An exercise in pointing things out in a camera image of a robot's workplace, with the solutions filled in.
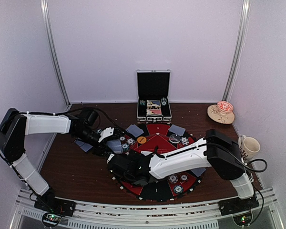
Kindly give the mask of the eight of diamonds card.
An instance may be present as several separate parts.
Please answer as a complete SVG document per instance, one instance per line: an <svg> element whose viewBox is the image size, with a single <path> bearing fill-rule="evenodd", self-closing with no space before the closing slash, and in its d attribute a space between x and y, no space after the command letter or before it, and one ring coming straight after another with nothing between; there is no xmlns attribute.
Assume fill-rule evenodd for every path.
<svg viewBox="0 0 286 229"><path fill-rule="evenodd" d="M141 154L147 156L149 154L153 154L153 152L152 151L141 151Z"/></svg>

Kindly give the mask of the blue chip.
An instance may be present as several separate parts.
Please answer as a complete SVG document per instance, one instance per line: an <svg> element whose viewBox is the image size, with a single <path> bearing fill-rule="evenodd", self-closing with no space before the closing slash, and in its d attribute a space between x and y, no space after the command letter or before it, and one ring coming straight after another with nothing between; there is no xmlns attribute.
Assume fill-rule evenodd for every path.
<svg viewBox="0 0 286 229"><path fill-rule="evenodd" d="M181 185L176 185L173 188L174 193L181 194L184 191L184 188Z"/></svg>

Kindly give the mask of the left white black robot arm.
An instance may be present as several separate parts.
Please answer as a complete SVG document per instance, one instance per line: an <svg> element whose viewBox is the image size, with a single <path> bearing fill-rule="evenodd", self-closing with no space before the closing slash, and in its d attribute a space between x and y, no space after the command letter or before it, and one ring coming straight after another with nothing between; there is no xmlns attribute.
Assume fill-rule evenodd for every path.
<svg viewBox="0 0 286 229"><path fill-rule="evenodd" d="M99 149L101 153L109 151L106 142L116 134L124 134L125 129L113 120L112 126L101 131L93 129L100 109L83 107L62 113L20 112L15 108L7 110L0 124L0 156L20 177L34 194L40 197L40 203L49 212L59 208L54 198L54 189L37 171L27 156L27 137L30 135L68 134Z"/></svg>

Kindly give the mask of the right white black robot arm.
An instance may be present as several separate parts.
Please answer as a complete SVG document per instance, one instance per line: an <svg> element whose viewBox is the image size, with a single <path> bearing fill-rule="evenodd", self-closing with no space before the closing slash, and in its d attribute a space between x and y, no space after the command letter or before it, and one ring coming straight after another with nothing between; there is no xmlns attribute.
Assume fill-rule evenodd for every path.
<svg viewBox="0 0 286 229"><path fill-rule="evenodd" d="M108 169L115 176L133 185L145 186L170 175L191 169L213 167L219 177L229 180L238 197L235 207L246 210L253 203L254 188L236 141L210 129L196 142L167 153L153 151L148 155L130 152L110 154Z"/></svg>

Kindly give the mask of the teal chip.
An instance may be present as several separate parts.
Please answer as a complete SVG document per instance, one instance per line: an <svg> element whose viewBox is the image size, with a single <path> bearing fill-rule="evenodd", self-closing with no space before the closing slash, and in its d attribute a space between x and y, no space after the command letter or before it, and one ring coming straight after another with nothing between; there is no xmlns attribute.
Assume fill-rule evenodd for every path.
<svg viewBox="0 0 286 229"><path fill-rule="evenodd" d="M130 146L127 143L122 144L122 149L124 152L127 152L129 150Z"/></svg>

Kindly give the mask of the blue checkered card deck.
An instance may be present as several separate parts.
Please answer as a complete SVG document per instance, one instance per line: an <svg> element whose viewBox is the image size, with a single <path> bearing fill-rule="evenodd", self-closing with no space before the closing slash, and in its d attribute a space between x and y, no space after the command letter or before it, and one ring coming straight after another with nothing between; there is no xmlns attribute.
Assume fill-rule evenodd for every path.
<svg viewBox="0 0 286 229"><path fill-rule="evenodd" d="M123 153L122 143L119 139L108 141L107 146L113 151L113 154Z"/></svg>

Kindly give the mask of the chip stack under right arm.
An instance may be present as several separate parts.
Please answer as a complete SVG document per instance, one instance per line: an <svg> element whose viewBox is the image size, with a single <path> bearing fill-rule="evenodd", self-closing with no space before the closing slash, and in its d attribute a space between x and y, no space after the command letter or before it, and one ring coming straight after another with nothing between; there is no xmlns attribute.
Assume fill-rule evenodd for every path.
<svg viewBox="0 0 286 229"><path fill-rule="evenodd" d="M255 138L247 137L245 135L239 136L238 145L241 151L242 159L245 163L248 163L251 159L253 159L261 148L259 142Z"/></svg>

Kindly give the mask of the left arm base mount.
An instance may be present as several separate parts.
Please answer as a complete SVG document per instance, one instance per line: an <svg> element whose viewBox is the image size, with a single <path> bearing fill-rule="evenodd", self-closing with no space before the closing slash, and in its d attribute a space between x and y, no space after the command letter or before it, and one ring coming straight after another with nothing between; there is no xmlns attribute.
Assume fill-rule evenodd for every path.
<svg viewBox="0 0 286 229"><path fill-rule="evenodd" d="M59 198L53 198L50 200L41 198L37 199L34 204L34 207L58 215L72 217L76 207L76 203L74 201Z"/></svg>

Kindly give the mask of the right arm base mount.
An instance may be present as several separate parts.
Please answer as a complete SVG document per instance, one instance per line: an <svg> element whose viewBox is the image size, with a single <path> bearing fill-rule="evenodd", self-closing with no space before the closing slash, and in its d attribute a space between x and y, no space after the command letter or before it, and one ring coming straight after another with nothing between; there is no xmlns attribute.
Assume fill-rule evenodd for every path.
<svg viewBox="0 0 286 229"><path fill-rule="evenodd" d="M256 194L247 199L240 199L239 197L220 200L218 202L219 210L222 216L235 214L259 206L259 201L256 198Z"/></svg>

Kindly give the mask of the card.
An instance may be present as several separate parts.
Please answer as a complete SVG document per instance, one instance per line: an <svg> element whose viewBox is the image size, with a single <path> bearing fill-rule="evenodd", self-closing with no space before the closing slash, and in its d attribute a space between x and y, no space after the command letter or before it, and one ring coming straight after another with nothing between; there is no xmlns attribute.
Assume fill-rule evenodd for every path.
<svg viewBox="0 0 286 229"><path fill-rule="evenodd" d="M191 172L197 177L201 176L205 171L206 171L206 168L204 167L191 169Z"/></svg>
<svg viewBox="0 0 286 229"><path fill-rule="evenodd" d="M144 131L136 125L130 125L126 131L132 134L135 138L139 137Z"/></svg>
<svg viewBox="0 0 286 229"><path fill-rule="evenodd" d="M177 126L177 125L171 125L168 131L174 134L177 134L179 136L183 136L185 132L185 128Z"/></svg>

